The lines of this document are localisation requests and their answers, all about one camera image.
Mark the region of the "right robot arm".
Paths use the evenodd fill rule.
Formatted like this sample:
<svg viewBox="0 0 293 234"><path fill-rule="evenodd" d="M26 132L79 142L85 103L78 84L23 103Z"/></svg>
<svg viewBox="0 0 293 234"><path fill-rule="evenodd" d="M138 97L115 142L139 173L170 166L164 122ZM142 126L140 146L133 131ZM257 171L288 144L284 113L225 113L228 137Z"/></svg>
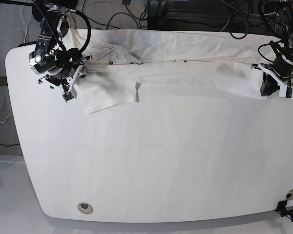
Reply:
<svg viewBox="0 0 293 234"><path fill-rule="evenodd" d="M86 62L92 56L83 56L91 39L91 25L87 17L77 10L76 0L44 0L34 6L40 12L40 35L36 41L35 50L29 55L29 66L37 75L42 75L39 83L46 82L51 89L60 89L65 100L76 98L74 83L77 78L84 78ZM80 16L87 25L86 40L81 48L67 49L62 39L69 30L69 14Z"/></svg>

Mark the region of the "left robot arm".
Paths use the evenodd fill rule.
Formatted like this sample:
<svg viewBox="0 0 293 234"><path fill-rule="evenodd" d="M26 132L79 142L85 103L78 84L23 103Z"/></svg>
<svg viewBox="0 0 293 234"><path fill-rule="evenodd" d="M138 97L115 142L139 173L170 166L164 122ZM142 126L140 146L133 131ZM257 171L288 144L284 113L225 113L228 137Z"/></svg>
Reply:
<svg viewBox="0 0 293 234"><path fill-rule="evenodd" d="M264 5L272 7L276 14L277 22L281 24L281 33L275 32L266 16ZM278 41L270 41L258 47L259 55L269 64L252 64L251 68L263 72L263 80L260 94L263 97L270 96L276 91L282 98L293 99L293 8L289 0L258 2L258 13L271 34Z"/></svg>

